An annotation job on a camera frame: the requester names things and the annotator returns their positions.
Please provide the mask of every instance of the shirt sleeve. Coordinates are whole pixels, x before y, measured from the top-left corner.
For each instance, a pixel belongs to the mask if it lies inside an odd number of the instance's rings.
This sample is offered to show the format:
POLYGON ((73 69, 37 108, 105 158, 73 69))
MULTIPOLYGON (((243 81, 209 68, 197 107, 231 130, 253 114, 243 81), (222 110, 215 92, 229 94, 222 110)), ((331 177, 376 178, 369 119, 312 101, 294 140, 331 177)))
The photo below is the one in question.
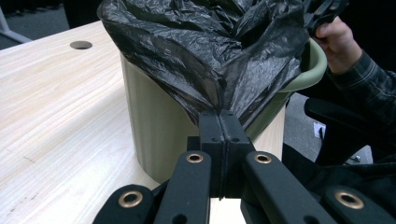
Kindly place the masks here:
POLYGON ((327 75, 361 114, 373 121, 396 143, 396 74, 381 69, 363 52, 358 62, 342 75, 327 75))

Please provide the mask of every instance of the green trash can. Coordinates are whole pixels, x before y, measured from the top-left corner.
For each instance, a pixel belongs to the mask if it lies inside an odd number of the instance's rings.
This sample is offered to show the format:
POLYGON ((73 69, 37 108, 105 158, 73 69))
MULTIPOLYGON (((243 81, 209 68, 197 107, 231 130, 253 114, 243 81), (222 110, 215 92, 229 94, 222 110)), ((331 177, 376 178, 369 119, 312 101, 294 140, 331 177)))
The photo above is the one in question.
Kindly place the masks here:
MULTIPOLYGON (((252 141, 271 123, 293 93, 321 80, 327 66, 326 56, 314 40, 310 39, 307 46, 309 60, 302 61, 302 67, 307 70, 279 91, 247 128, 247 136, 252 141)), ((151 178, 162 183, 170 178, 177 158, 186 151, 187 137, 197 136, 198 128, 181 105, 122 55, 121 64, 137 160, 151 178)))

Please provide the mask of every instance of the gray carpet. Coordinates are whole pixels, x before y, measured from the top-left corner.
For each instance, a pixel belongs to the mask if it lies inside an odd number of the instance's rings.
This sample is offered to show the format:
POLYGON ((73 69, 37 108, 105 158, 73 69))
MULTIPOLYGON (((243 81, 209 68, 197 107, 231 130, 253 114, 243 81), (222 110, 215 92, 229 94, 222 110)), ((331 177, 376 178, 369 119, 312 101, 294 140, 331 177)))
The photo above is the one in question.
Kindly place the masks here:
MULTIPOLYGON (((6 15, 10 30, 36 40, 69 29, 62 6, 40 8, 37 12, 6 15)), ((0 49, 6 49, 20 43, 0 35, 0 49)), ((295 93, 286 110, 284 142, 314 161, 320 148, 320 139, 314 135, 314 121, 304 114, 305 97, 295 93)), ((372 162, 370 149, 367 147, 357 153, 361 163, 372 162)))

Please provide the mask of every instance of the trash bag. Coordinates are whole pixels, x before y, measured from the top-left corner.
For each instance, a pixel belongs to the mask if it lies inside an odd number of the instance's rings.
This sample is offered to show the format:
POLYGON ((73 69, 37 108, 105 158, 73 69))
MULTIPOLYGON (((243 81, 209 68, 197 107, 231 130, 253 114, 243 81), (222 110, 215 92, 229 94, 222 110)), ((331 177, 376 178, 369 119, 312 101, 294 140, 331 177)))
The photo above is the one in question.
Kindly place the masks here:
POLYGON ((227 109, 246 129, 300 75, 309 38, 299 0, 105 0, 98 16, 194 124, 227 109))

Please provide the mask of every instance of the table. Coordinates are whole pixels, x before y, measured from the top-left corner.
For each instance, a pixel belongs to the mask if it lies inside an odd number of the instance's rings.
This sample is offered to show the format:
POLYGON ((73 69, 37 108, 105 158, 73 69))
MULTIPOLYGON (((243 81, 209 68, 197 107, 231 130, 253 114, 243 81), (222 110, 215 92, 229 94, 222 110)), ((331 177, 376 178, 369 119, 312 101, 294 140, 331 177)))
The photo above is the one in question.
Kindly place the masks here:
MULTIPOLYGON (((158 186, 134 154, 120 54, 101 22, 1 50, 0 105, 2 223, 92 223, 116 189, 158 186), (79 40, 92 47, 72 49, 79 40)), ((284 116, 258 150, 280 157, 284 116)), ((238 211, 213 199, 210 222, 244 223, 238 211)))

